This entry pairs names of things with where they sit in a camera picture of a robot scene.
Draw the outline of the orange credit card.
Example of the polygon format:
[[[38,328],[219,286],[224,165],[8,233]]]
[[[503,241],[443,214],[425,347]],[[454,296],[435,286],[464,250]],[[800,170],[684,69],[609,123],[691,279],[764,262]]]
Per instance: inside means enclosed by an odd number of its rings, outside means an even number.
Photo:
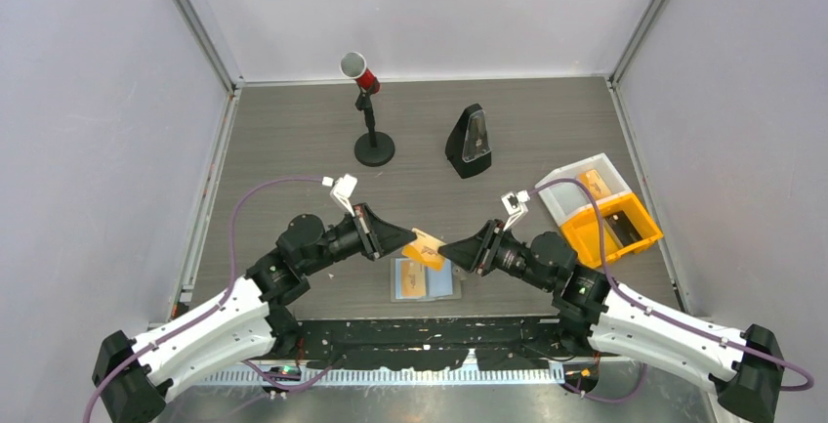
[[[437,237],[413,228],[416,238],[401,249],[401,255],[434,271],[443,269],[446,259],[438,252],[445,242]]]

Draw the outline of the grey card holder wallet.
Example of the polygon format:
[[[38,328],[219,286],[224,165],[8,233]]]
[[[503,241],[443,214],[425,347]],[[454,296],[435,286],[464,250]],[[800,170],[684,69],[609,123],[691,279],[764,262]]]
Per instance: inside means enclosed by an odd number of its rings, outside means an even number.
[[[392,303],[417,303],[459,300],[460,279],[453,264],[446,260],[439,270],[407,258],[394,258],[390,266],[390,300]]]

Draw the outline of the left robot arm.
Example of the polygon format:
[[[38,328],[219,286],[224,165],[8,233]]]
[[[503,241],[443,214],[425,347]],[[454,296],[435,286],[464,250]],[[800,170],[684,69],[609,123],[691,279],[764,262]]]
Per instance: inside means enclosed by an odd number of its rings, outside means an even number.
[[[301,328],[287,307],[309,277],[351,256],[382,259],[416,239],[409,229],[356,204],[337,225],[295,217],[274,248],[222,294],[135,337],[118,330],[101,344],[92,381],[113,422],[149,422],[187,388],[237,362],[291,357]]]

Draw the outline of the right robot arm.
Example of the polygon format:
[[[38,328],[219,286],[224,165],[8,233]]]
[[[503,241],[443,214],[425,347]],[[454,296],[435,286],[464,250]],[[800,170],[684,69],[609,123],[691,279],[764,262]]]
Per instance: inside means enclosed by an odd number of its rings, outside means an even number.
[[[439,247],[441,256],[472,274],[495,270],[553,296],[557,337],[571,355],[598,352],[672,373],[716,396],[721,407],[750,422],[775,417],[783,377],[774,334],[718,326],[651,301],[583,266],[558,234],[520,242],[490,220],[475,235]]]

